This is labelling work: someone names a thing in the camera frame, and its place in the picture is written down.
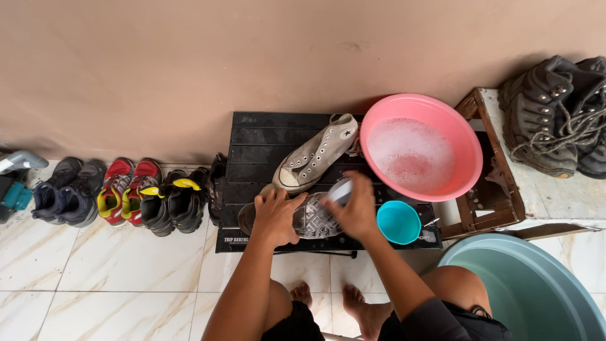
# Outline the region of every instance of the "soap foam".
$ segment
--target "soap foam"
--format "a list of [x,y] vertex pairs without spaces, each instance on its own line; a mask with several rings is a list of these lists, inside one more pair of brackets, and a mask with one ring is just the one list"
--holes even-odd
[[432,194],[448,185],[455,169],[446,137],[410,118],[378,124],[368,136],[368,152],[389,179],[420,194]]

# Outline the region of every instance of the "white canvas sneaker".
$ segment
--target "white canvas sneaker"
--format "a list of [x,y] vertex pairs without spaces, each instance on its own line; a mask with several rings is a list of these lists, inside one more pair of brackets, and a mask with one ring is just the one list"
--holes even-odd
[[358,122],[350,113],[332,121],[326,128],[287,156],[273,175],[269,189],[284,188],[297,195],[312,187],[322,174],[353,144]]
[[[324,208],[324,205],[320,204],[320,199],[327,193],[311,194],[295,210],[293,228],[300,238],[322,239],[343,232],[336,219]],[[238,225],[247,235],[252,233],[255,216],[254,203],[244,206],[238,214]]]

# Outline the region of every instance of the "beige wall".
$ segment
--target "beige wall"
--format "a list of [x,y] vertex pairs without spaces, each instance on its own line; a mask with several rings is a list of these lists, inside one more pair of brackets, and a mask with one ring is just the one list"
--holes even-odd
[[231,112],[456,105],[557,53],[606,54],[601,0],[0,1],[0,143],[210,161]]

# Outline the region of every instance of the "blue bowl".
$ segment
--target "blue bowl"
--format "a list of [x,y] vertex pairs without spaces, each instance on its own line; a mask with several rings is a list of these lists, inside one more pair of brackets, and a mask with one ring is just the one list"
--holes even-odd
[[377,225],[387,240],[406,245],[419,238],[419,214],[407,203],[392,200],[384,203],[377,212]]

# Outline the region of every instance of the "shoe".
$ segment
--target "shoe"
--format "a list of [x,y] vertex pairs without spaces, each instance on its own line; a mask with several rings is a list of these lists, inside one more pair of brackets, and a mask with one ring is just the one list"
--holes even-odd
[[151,158],[144,158],[135,167],[134,177],[122,194],[122,218],[135,227],[143,226],[141,221],[140,190],[149,186],[158,186],[162,182],[160,165]]
[[95,198],[101,191],[107,168],[98,160],[87,162],[78,172],[78,178],[59,190],[60,223],[83,228],[97,217]]
[[42,219],[51,224],[63,224],[57,219],[61,213],[59,207],[59,190],[76,180],[78,172],[82,167],[82,161],[77,158],[68,157],[61,160],[53,171],[53,175],[34,187],[35,209],[32,210],[34,219]]
[[270,188],[284,188],[297,195],[312,187],[322,174],[353,144],[358,122],[349,113],[331,122],[326,128],[287,156],[273,175]]
[[520,162],[556,178],[568,178],[577,166],[578,136],[564,128],[567,109],[579,101],[575,87],[599,82],[595,73],[554,56],[499,89],[499,106],[505,112],[504,138]]
[[[293,228],[299,238],[322,239],[343,232],[336,219],[320,204],[320,199],[327,194],[328,192],[311,194],[295,210]],[[254,203],[244,206],[238,213],[238,225],[247,235],[252,233],[255,216]]]
[[105,173],[103,187],[97,196],[99,215],[110,225],[118,227],[126,224],[122,218],[122,195],[133,178],[135,165],[127,158],[117,158]]
[[204,215],[206,193],[204,185],[208,178],[208,169],[199,167],[188,177],[173,181],[180,188],[168,198],[168,212],[174,221],[175,227],[183,233],[192,233],[197,230]]
[[176,189],[173,181],[184,177],[183,170],[175,169],[166,175],[160,186],[148,186],[140,191],[144,194],[141,200],[141,221],[158,237],[165,237],[175,230],[168,214],[168,198]]
[[208,217],[215,226],[219,226],[221,219],[226,168],[227,159],[225,159],[223,154],[218,153],[213,164],[210,166],[206,185],[208,192]]
[[[602,56],[580,61],[577,66],[583,71],[606,75],[606,58]],[[606,84],[603,84],[595,93],[585,98],[581,111],[587,115],[594,115],[596,125],[601,126],[606,123],[605,109]],[[576,170],[588,177],[603,180],[606,179],[606,129],[596,133],[579,140],[577,144],[579,161]]]

